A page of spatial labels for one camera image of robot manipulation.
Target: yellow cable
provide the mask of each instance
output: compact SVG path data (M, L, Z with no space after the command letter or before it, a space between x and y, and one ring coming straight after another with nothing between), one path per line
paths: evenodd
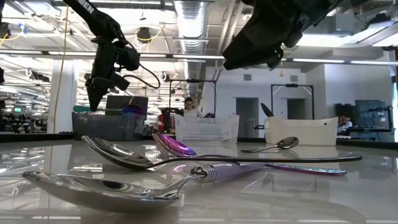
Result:
M0 47L2 46L2 43L4 42L4 40L8 37L8 34L4 35L4 37L1 39L0 42Z
M16 37L13 37L13 38L10 38L10 39L6 39L7 36L8 36L8 35L6 35L6 36L4 36L3 38L0 38L0 40L1 40L1 42L3 42L3 41L10 41L10 40L16 40L16 39L18 39L23 33L24 33L24 26L21 26L21 32L20 32Z
M137 39L142 40L142 41L150 41L150 40L155 39L156 37L158 37L159 34L160 34L160 32L162 32L162 29L163 29L162 27L159 27L158 33L157 33L155 36L153 36L153 37L151 37L151 38L149 38L149 39L142 39L142 38L139 38L139 37L137 36L137 34L138 34L138 30L137 30L137 32L136 32L136 37L137 37Z
M63 37L63 55L62 55L62 61L61 61L61 71L60 71L60 79L58 81L58 88L57 88L57 97L55 98L55 108L54 108L54 123L53 123L53 133L55 134L55 127L56 127L56 122L57 122L57 108L58 108L58 97L60 95L60 89L61 89L61 82L62 82L62 72L63 72L63 63L65 61L65 54L67 51L67 33L68 33L68 15L69 15L69 6L67 7L67 17L65 20L65 35Z

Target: clear plastic container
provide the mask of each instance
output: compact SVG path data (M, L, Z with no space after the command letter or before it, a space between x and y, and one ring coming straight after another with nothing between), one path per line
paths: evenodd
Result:
M120 116L94 113L72 113L73 135L80 140L83 135L109 141L137 141L142 139L144 115Z
M175 115L175 137L180 142L236 144L239 116L229 118L184 118Z

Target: white pillar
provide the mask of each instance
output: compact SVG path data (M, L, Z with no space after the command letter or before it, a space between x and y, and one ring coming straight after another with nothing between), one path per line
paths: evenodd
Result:
M76 91L79 78L79 69L76 63L77 61L74 60L66 60L63 63L62 80L58 94L57 115L55 116L55 104L57 101L62 61L54 60L47 133L72 131L72 110L76 103ZM54 117L56 119L55 130L53 129Z

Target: ceiling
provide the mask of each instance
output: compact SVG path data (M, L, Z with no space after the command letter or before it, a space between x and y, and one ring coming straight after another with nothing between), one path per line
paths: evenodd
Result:
M141 53L155 53L155 54L183 54L180 37L181 30L178 27L177 15L172 6L172 1L166 1L166 7L163 10L157 10L156 4L151 2L157 1L134 1L141 4L133 4L132 1L92 1L93 4L98 7L99 10L109 14L121 25L126 38L135 46L138 52ZM252 11L251 6L244 5L242 11L238 7L238 2L231 0L214 0L204 1L204 4L208 4L207 17L205 21L205 34L204 40L205 55L219 55L218 52L220 37L223 32L224 22L228 19L228 8L234 6L234 11L231 15L231 22L235 21L234 25L229 25L229 29L232 30L232 34L236 35L247 22L246 14L250 14ZM353 27L364 28L365 24L360 22L360 16L364 15L363 19L367 19L380 11L386 10L391 6L392 1L367 1L366 4L358 7L348 7L347 2L342 4L336 12L336 15L330 16L325 19L319 25L318 30L309 30L309 32L324 32L321 31L322 27L330 27L330 24L334 24L334 30L339 29L340 22L337 18L340 14L349 15L349 18L353 21ZM17 37L21 33L21 26L24 33L20 37L11 41L4 41L0 49L21 49L21 50L47 50L47 51L63 51L64 50L64 35L65 35L65 21L67 15L67 7L62 1L46 1L46 0L35 0L35 1L6 1L6 7L3 10L3 22L10 23L10 30L12 35L10 38ZM66 39L66 50L67 51L95 51L96 45L90 40L94 38L94 35L89 30L85 21L73 12L72 9L68 9L68 28L67 28L67 39ZM149 27L150 34L153 39L148 44L143 44L138 41L136 32L140 27ZM228 41L228 35L223 39L222 42ZM382 56L382 50L379 47L345 47L345 48L334 48L334 47L306 47L296 46L292 49L285 50L286 57L294 58L347 58L347 59L366 59L374 60ZM39 72L51 79L53 75L53 59L51 58L40 58L40 57L9 57L2 56L0 66L5 69L5 79L8 88L20 88L25 91L34 92L39 95L41 100L46 102L46 98L49 98L50 94L50 83L35 80L30 77L32 70ZM78 104L87 105L88 97L84 89L85 79L84 75L90 73L92 59L78 59L76 60L80 68L79 84L78 88ZM202 61L202 67L214 66L214 61ZM184 69L187 62L184 60L174 61L143 61L142 64L148 69L152 70L156 75L166 73L172 79L186 79L187 71ZM304 63L286 63L284 68L305 68L308 66ZM196 74L190 74L190 78L203 78L205 69ZM123 72L123 75L134 74L142 77L145 81L150 84L156 85L157 80L147 71L139 68L134 72ZM145 95L151 96L150 100L159 106L165 106L168 104L169 95L169 83L163 82L159 91L145 91L142 87L145 84L139 80L128 78L131 82L127 92L120 92L121 95ZM28 85L28 84L41 84L42 86L16 86L16 85ZM173 83L173 88L176 89L174 94L173 104L174 106L181 107L183 98L188 95L200 96L201 85L196 88L196 92L192 93L192 87L185 82ZM2 96L11 96L13 93L7 91L7 88L2 88Z

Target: reflective table surface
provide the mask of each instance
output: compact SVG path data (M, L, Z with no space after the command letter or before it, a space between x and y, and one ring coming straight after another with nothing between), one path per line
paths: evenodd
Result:
M152 161L168 158L154 141L116 142ZM362 161L299 164L346 169L342 177L299 174L265 167L216 183L189 183L169 207L132 214L106 213L50 196L22 173L41 170L159 188L187 176L197 163L176 162L144 172L123 169L91 152L82 141L0 144L0 223L398 223L398 152L337 146L297 146L243 154L258 143L233 146L189 144L197 154L243 157L335 157Z

